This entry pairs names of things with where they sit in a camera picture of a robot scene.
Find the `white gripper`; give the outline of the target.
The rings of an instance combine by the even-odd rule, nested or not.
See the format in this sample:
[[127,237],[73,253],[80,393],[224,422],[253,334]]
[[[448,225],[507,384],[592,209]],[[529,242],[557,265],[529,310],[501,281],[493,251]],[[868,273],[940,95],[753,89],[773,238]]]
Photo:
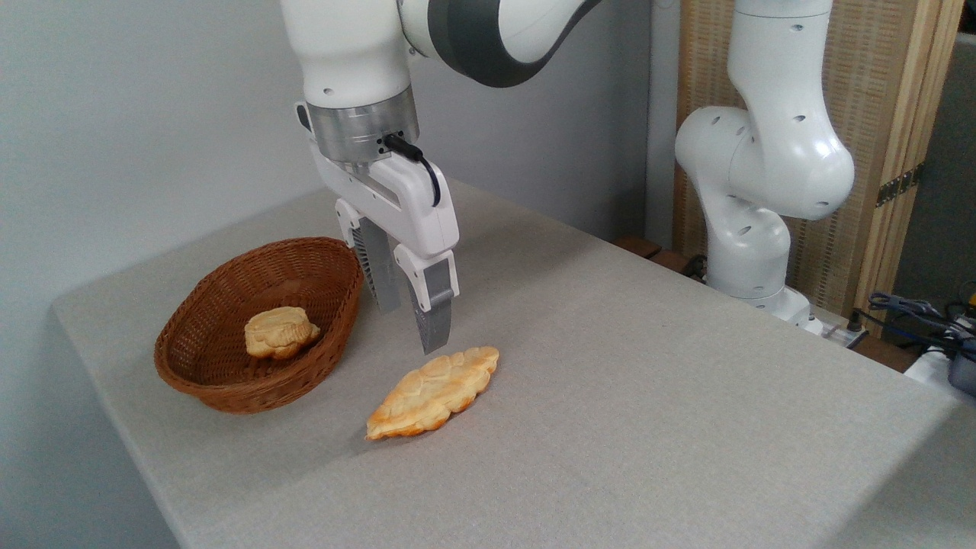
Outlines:
[[[299,101],[296,109],[297,118],[306,126],[322,180],[341,198],[335,203],[339,228],[359,261],[379,310],[389,313],[400,306],[394,254],[410,284],[424,352],[429,355],[437,351],[448,343],[452,300],[460,294],[450,250],[458,244],[459,226],[439,167],[426,169],[424,164],[397,153],[366,165],[327,159],[313,138],[306,104]],[[393,254],[386,232],[403,244],[395,246]]]

